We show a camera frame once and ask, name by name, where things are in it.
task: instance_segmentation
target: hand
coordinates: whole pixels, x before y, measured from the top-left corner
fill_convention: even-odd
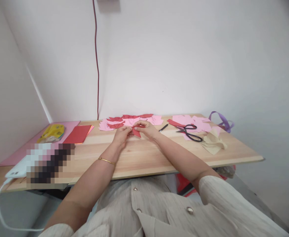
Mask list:
[[[134,129],[144,133],[144,135],[150,139],[154,139],[156,136],[160,135],[158,130],[148,121],[138,121],[134,126],[145,126],[145,128],[135,127]]]
[[[126,146],[126,140],[132,137],[133,135],[134,134],[132,132],[132,127],[130,126],[120,127],[119,129],[117,129],[112,143],[117,144],[121,149],[123,149]]]

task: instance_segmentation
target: scissors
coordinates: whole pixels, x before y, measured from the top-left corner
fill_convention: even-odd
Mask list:
[[[184,133],[186,134],[186,136],[188,136],[191,140],[193,140],[193,141],[195,141],[195,142],[202,142],[203,139],[202,139],[201,137],[198,137],[198,136],[196,136],[196,135],[193,135],[193,134],[190,134],[190,133],[187,132],[187,129],[196,129],[196,128],[197,128],[197,126],[195,126],[195,125],[187,124],[187,125],[184,127],[184,129],[179,130],[179,131],[177,131],[177,132],[184,132]],[[191,136],[197,137],[197,138],[199,138],[200,140],[193,139]]]

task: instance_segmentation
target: purple ribbon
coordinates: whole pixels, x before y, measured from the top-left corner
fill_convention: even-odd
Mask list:
[[[222,123],[220,123],[219,125],[224,125],[224,127],[225,127],[224,130],[225,130],[227,133],[230,133],[230,132],[231,132],[231,128],[234,127],[234,122],[232,122],[232,121],[230,121],[230,120],[227,120],[227,119],[223,116],[223,114],[221,114],[221,113],[219,113],[219,112],[217,112],[217,111],[212,111],[212,112],[211,112],[211,114],[209,115],[209,119],[210,119],[210,120],[211,120],[211,115],[214,114],[214,113],[218,113],[219,117],[220,117],[221,120],[222,120]]]

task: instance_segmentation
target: metal button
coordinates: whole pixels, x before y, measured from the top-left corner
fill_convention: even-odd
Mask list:
[[[186,211],[191,215],[194,213],[194,210],[191,207],[187,207]]]

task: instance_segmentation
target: beige jacket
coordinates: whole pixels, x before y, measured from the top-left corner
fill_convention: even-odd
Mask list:
[[[77,232],[57,224],[47,236],[289,236],[227,182],[206,176],[202,204],[171,193],[161,177],[112,182],[96,214]]]

